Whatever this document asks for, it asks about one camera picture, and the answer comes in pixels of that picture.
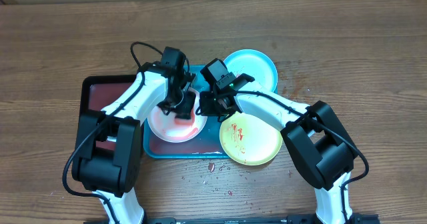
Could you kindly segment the white plastic plate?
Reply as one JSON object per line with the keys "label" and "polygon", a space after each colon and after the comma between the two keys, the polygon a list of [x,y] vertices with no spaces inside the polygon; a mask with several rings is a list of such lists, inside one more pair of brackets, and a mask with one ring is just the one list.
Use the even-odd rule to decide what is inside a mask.
{"label": "white plastic plate", "polygon": [[182,143],[194,138],[204,128],[207,117],[195,114],[196,109],[199,107],[199,92],[191,87],[189,91],[193,91],[196,94],[195,104],[191,113],[192,125],[176,125],[174,123],[175,113],[171,112],[169,115],[164,115],[159,107],[155,107],[149,114],[147,118],[149,127],[160,139],[170,143]]}

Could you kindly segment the yellow plastic plate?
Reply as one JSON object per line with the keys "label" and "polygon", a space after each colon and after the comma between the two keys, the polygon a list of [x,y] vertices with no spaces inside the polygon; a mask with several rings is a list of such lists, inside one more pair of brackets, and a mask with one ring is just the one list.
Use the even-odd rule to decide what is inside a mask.
{"label": "yellow plastic plate", "polygon": [[279,153],[282,141],[278,130],[253,115],[236,113],[220,126],[223,150],[242,165],[271,161]]}

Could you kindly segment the light blue plastic plate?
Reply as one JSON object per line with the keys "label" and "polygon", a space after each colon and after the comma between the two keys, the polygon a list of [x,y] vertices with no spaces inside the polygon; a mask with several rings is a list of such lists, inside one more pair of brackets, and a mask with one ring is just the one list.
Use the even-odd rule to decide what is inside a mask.
{"label": "light blue plastic plate", "polygon": [[236,77],[241,74],[252,76],[270,91],[277,93],[278,72],[274,62],[264,53],[254,49],[241,49],[224,60],[229,72]]}

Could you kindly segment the green and pink sponge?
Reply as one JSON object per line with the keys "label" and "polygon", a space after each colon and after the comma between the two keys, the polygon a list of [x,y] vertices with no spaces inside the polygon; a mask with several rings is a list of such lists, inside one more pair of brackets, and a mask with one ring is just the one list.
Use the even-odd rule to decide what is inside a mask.
{"label": "green and pink sponge", "polygon": [[193,121],[192,121],[191,118],[189,118],[189,119],[181,119],[178,116],[176,116],[175,119],[174,119],[174,123],[176,125],[185,125],[185,126],[188,126],[188,125],[192,125]]}

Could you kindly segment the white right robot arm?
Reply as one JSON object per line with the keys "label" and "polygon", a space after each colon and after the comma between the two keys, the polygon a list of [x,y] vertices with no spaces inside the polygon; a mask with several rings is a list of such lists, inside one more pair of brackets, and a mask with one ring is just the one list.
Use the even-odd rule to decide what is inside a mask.
{"label": "white right robot arm", "polygon": [[361,158],[365,167],[369,164],[328,104],[290,101],[246,74],[203,78],[209,89],[200,94],[199,114],[224,121],[236,112],[245,113],[277,129],[296,170],[315,190],[317,220],[353,223],[348,185],[369,172],[352,177],[354,159]]}

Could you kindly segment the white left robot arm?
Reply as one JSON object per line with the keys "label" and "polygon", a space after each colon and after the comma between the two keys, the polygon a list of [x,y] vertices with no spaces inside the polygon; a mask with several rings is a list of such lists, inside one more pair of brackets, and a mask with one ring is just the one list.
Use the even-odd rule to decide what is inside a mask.
{"label": "white left robot arm", "polygon": [[100,200],[108,223],[145,223],[134,189],[143,149],[141,126],[155,107],[179,111],[194,77],[188,63],[145,63],[114,102],[82,113],[75,149],[63,170],[65,190]]}

